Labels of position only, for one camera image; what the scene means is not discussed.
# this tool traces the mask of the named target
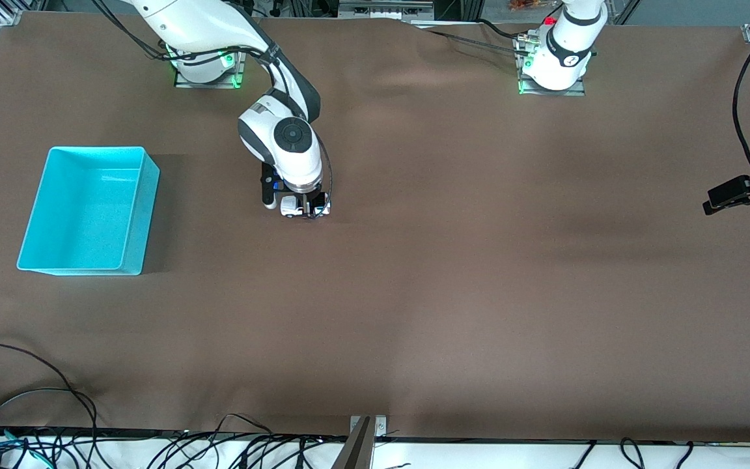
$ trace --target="robotic arm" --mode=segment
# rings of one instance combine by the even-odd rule
[[[595,38],[607,23],[604,0],[563,0],[557,23],[539,30],[540,45],[524,74],[545,89],[568,89],[586,74]]]
[[[276,42],[246,12],[220,0],[125,1],[166,42],[170,56],[195,54],[173,60],[191,81],[208,83],[227,70],[219,51],[250,51],[271,75],[271,89],[238,121],[242,143],[263,163],[262,202],[276,208],[277,193],[292,192],[295,197],[283,198],[283,214],[328,214],[321,193],[322,144],[310,125],[320,115],[320,95]]]

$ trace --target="black circular joint cap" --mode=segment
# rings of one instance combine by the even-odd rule
[[[312,146],[312,130],[300,118],[285,118],[273,129],[273,139],[287,152],[306,152]]]

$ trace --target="grey floor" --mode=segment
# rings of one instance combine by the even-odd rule
[[[113,12],[134,13],[119,0],[105,0]],[[622,8],[625,0],[614,0]],[[499,23],[536,23],[557,0],[544,0],[536,8],[512,10],[509,0],[485,0],[483,17]],[[90,0],[49,0],[49,9],[96,12]],[[740,26],[750,21],[750,0],[642,0],[628,24],[650,26]]]

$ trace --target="brown table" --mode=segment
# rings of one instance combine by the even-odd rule
[[[750,440],[750,208],[700,206],[747,172],[737,30],[607,27],[586,97],[551,98],[518,95],[510,57],[398,21],[262,26],[324,99],[316,223],[260,202],[236,131],[255,66],[239,91],[174,89],[97,15],[3,31],[0,341],[59,364],[105,427],[247,412],[345,433],[371,412],[404,436]],[[742,120],[750,141],[750,72]],[[16,269],[54,145],[154,157],[145,274]],[[54,382],[0,352],[0,400]],[[45,395],[0,423],[87,421]]]

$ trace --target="blue plastic bin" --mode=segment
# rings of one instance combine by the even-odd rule
[[[48,152],[17,267],[52,276],[136,276],[161,171],[141,147]]]

